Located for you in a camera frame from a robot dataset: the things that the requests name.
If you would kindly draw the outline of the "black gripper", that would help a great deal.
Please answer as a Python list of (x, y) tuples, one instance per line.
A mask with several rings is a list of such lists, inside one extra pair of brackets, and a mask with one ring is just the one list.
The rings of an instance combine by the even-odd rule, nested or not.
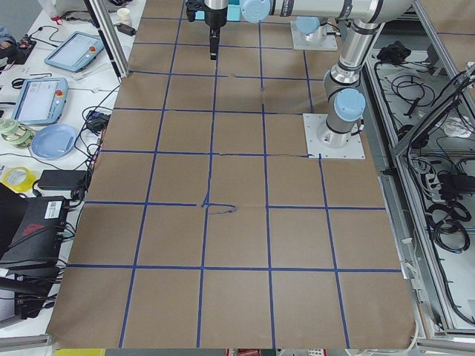
[(209, 31), (210, 59), (215, 61), (219, 53), (220, 28), (224, 27), (227, 22), (227, 8), (212, 9), (205, 6), (203, 11), (205, 23), (211, 28)]

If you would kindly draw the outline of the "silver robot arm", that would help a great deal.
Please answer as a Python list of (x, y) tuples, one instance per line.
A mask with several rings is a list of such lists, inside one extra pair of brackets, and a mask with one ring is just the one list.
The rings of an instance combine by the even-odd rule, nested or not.
[[(344, 40), (339, 65), (354, 70), (364, 62), (379, 25), (396, 19), (411, 5), (411, 1), (241, 1), (240, 11), (250, 23), (263, 22), (269, 16), (351, 19), (353, 23)], [(228, 6), (227, 1), (186, 2), (190, 22), (194, 21), (194, 12), (205, 13), (212, 60), (217, 58), (220, 29), (226, 24)]]
[(338, 62), (324, 78), (329, 112), (318, 135), (330, 148), (343, 148), (351, 137), (355, 123), (362, 117), (366, 99), (357, 86), (362, 66), (378, 31), (378, 24), (353, 20)]

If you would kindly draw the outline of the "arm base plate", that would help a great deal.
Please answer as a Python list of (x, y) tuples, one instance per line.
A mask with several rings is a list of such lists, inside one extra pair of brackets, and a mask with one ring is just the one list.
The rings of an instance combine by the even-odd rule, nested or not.
[(357, 124), (351, 132), (335, 133), (327, 127), (326, 114), (303, 115), (307, 156), (315, 159), (365, 159)]
[(337, 51), (338, 31), (318, 18), (297, 18), (290, 22), (294, 50)]

